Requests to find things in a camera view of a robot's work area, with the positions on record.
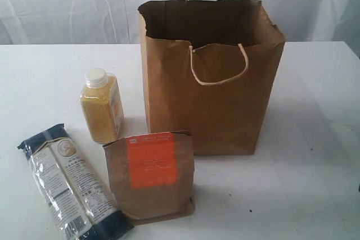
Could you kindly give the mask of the brown paper shopping bag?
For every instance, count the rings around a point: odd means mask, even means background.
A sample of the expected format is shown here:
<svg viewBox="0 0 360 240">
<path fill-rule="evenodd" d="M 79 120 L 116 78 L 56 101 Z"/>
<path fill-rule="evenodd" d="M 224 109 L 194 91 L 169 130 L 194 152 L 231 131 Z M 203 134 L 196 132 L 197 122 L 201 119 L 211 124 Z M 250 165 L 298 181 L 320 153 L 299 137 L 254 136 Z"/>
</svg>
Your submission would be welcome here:
<svg viewBox="0 0 360 240">
<path fill-rule="evenodd" d="M 260 0 L 138 7 L 151 133 L 187 130 L 196 155 L 252 155 L 285 36 Z"/>
</svg>

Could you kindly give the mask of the noodle packet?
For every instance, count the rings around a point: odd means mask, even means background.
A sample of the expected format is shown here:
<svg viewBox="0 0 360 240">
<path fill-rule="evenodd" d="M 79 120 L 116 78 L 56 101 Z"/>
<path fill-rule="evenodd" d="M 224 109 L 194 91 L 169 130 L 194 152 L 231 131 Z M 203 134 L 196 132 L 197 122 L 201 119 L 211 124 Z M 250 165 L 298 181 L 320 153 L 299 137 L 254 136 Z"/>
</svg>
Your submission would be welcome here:
<svg viewBox="0 0 360 240">
<path fill-rule="evenodd" d="M 63 124 L 20 143 L 63 239 L 119 239 L 133 229 L 78 155 Z"/>
</svg>

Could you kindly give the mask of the yellow millet plastic bottle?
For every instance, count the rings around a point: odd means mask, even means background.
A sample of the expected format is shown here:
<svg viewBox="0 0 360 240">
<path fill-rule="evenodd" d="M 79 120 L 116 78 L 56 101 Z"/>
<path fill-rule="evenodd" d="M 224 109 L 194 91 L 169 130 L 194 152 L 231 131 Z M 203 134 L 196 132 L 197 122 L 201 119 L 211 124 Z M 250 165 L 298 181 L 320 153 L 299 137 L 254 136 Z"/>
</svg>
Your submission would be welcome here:
<svg viewBox="0 0 360 240">
<path fill-rule="evenodd" d="M 90 69 L 80 102 L 93 141 L 105 144 L 120 138 L 124 114 L 115 75 L 101 68 Z"/>
</svg>

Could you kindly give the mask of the brown pouch with orange label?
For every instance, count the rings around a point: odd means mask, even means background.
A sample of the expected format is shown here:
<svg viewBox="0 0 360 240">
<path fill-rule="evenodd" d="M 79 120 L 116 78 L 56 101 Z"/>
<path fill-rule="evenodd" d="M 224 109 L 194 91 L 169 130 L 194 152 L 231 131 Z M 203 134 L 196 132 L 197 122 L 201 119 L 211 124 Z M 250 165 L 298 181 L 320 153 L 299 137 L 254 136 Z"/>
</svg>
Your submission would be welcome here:
<svg viewBox="0 0 360 240">
<path fill-rule="evenodd" d="M 193 214 L 195 163 L 188 131 L 126 137 L 102 147 L 111 193 L 132 225 Z"/>
</svg>

